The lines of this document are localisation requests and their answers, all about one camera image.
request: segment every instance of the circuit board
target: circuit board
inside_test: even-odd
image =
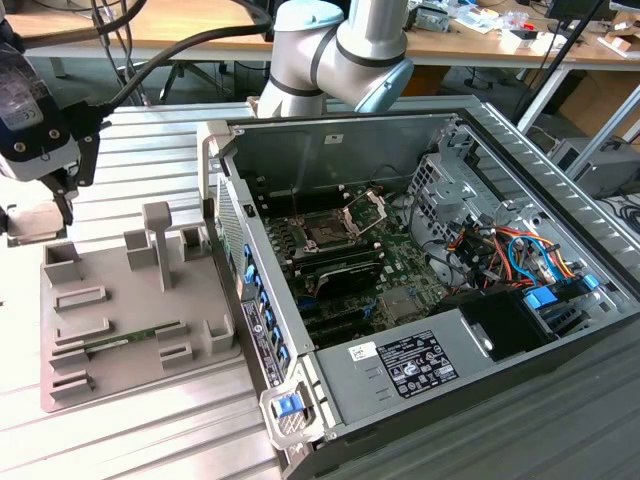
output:
[[[350,198],[367,192],[364,188],[348,191]],[[379,206],[384,208],[384,218]],[[374,205],[365,198],[348,211],[352,228],[361,235],[353,235],[343,225],[340,208],[265,219],[291,293],[320,348],[424,318],[447,294],[391,206],[384,201]],[[327,260],[315,261],[314,255]],[[297,260],[312,264],[288,268],[298,265]],[[319,279],[349,269],[357,269],[357,278],[365,282],[362,288],[336,282],[357,291],[322,295]]]

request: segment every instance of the warning label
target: warning label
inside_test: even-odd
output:
[[[431,330],[378,347],[398,394],[410,398],[458,378]]]

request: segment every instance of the wooden desk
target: wooden desk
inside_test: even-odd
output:
[[[77,0],[89,4],[88,0]],[[484,2],[490,5],[491,0]],[[14,30],[21,35],[36,35],[45,32],[82,28],[90,20],[69,13],[46,10],[30,1],[25,3],[24,13],[9,15]],[[492,7],[503,13],[523,11],[529,14],[532,23],[541,31],[547,30],[548,19],[530,7],[514,0]],[[240,6],[229,0],[148,0],[142,12],[133,20],[133,44],[135,59],[148,59],[178,40],[195,33],[222,26],[247,24],[249,15]],[[459,65],[478,67],[538,68],[542,56],[530,50],[516,53],[500,49],[499,32],[482,35],[456,22],[451,22],[450,33],[415,30],[408,33],[407,55],[416,65]],[[640,61],[626,60],[597,42],[597,34],[585,33],[585,43],[574,46],[565,62],[556,70],[545,89],[538,96],[519,128],[528,129],[542,111],[547,101],[560,86],[569,71],[581,70],[628,70],[640,71]],[[122,57],[119,48],[113,55]],[[102,57],[104,52],[97,41],[81,44],[60,45],[29,51],[32,56],[45,57]],[[269,60],[271,44],[258,35],[215,40],[183,52],[177,58],[192,60]]]

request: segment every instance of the motherboard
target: motherboard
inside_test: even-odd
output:
[[[381,188],[267,207],[271,245],[318,348],[424,318],[447,294]]]

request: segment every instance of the blue wire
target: blue wire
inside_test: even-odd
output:
[[[513,255],[513,244],[519,238],[524,238],[526,240],[529,240],[533,245],[535,245],[538,248],[538,250],[540,250],[540,253],[542,253],[542,257],[544,258],[544,261],[547,264],[547,267],[549,267],[549,271],[553,274],[556,280],[564,279],[564,277],[561,276],[560,272],[558,272],[558,269],[553,266],[553,263],[551,262],[551,259],[549,258],[549,255],[547,254],[546,249],[540,244],[540,242],[538,242],[538,240],[536,240],[535,238],[531,238],[527,235],[514,237],[509,243],[509,248],[507,249],[509,254],[509,261],[511,262],[511,265],[513,265],[514,269],[516,269],[518,272],[525,275],[526,277],[530,278],[533,281],[534,286],[538,285],[538,282],[536,281],[535,277],[531,273],[527,272],[526,270],[521,269],[516,263],[515,257]]]

